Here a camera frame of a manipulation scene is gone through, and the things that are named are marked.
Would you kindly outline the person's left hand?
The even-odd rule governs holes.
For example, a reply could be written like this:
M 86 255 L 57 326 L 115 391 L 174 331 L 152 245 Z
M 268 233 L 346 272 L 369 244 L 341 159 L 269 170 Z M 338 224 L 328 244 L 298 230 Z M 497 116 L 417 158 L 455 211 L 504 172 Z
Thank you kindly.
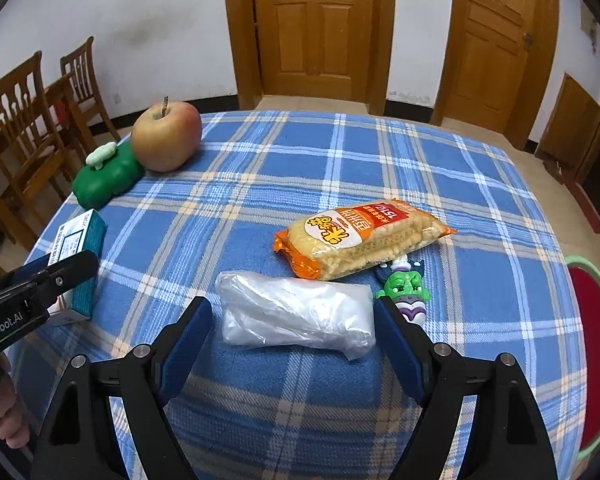
M 13 450 L 18 450 L 29 442 L 30 427 L 23 417 L 21 403 L 9 375 L 10 363 L 3 352 L 0 353 L 0 367 L 3 371 L 0 380 L 0 439 Z

